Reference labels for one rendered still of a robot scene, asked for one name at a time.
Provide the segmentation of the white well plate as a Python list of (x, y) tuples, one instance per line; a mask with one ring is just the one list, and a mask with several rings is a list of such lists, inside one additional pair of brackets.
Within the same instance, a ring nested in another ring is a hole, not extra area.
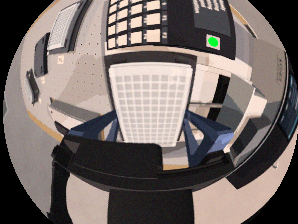
[[(31, 93), (31, 88), (30, 88), (30, 86), (29, 86), (29, 82), (28, 82), (28, 79), (27, 79), (27, 77), (25, 77), (25, 83), (26, 84), (24, 84), (24, 88), (25, 88), (25, 91), (26, 91), (26, 94), (27, 94), (27, 97), (28, 97), (28, 99), (29, 99), (29, 101), (30, 101), (30, 104), (32, 103), (32, 93)], [(27, 88), (27, 89), (26, 89)], [(28, 91), (29, 90), (29, 91)], [(28, 91), (28, 92), (27, 92)], [(30, 97), (29, 97), (30, 96)]]
[[(167, 62), (110, 66), (111, 89), (125, 142), (155, 143), (161, 147), (176, 145), (188, 101), (192, 70), (191, 65)], [(174, 76), (170, 79), (170, 75)], [(150, 86), (143, 83), (150, 83)]]
[(80, 3), (76, 3), (59, 12), (51, 30), (47, 50), (64, 47), (71, 22), (79, 5)]

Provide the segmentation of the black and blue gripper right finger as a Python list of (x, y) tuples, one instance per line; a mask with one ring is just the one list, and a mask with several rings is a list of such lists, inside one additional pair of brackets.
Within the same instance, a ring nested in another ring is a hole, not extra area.
[[(198, 145), (192, 133), (189, 122), (203, 133), (204, 137), (200, 145)], [(223, 150), (234, 136), (230, 127), (187, 109), (185, 110), (182, 127), (189, 167), (197, 166), (207, 154)]]

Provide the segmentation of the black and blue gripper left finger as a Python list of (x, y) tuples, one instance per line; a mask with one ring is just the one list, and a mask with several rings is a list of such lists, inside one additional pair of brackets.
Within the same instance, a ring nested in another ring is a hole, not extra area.
[(112, 125), (105, 141), (116, 142), (119, 129), (116, 109), (71, 128), (68, 134), (81, 136), (82, 138), (99, 140), (98, 134), (111, 122)]

